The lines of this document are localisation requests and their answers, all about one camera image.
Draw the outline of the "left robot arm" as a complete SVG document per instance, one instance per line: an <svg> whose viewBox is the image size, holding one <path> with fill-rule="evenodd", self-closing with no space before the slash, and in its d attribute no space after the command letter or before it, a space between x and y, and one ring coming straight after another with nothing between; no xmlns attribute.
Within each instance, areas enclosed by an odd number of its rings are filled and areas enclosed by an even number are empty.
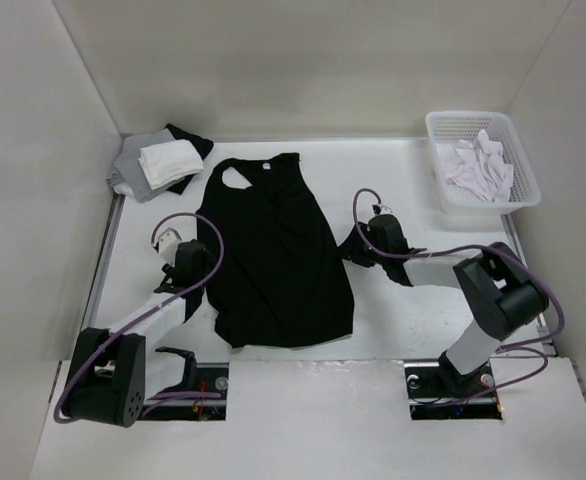
<svg viewBox="0 0 586 480"><path fill-rule="evenodd" d="M198 366L190 350L162 339L186 323L202 304L202 280L216 258L196 240L162 251L174 259L164 278L137 311L106 329L88 327L77 338L55 418L129 427L148 414L147 402L195 398Z"/></svg>

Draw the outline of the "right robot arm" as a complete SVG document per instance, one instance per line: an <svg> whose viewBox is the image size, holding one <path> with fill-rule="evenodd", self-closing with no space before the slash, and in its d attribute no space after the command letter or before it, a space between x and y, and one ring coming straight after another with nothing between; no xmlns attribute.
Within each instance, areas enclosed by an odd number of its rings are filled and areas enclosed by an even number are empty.
<svg viewBox="0 0 586 480"><path fill-rule="evenodd" d="M440 252L412 248L391 214L357 221L338 251L356 265L381 266L391 281L404 287L443 287L462 293L472 320L439 356L436 373L439 388L452 396L472 385L493 354L523 348L524 343L506 340L551 304L551 294L505 243Z"/></svg>

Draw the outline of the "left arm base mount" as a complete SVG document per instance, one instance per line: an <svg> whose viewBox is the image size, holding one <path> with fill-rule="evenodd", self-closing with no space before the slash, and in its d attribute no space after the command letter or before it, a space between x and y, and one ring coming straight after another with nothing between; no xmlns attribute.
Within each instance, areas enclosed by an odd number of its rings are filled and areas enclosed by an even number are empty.
<svg viewBox="0 0 586 480"><path fill-rule="evenodd" d="M225 421L229 363L199 363L187 381L143 403L139 421Z"/></svg>

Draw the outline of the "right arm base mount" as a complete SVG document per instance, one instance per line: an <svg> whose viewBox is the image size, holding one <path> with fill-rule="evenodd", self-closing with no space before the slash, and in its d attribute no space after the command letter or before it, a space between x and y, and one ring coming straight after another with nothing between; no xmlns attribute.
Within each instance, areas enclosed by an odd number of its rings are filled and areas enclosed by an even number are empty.
<svg viewBox="0 0 586 480"><path fill-rule="evenodd" d="M447 384L437 361L406 362L405 383L412 420L501 420L501 404L496 392L470 399L494 382L489 363L459 384Z"/></svg>

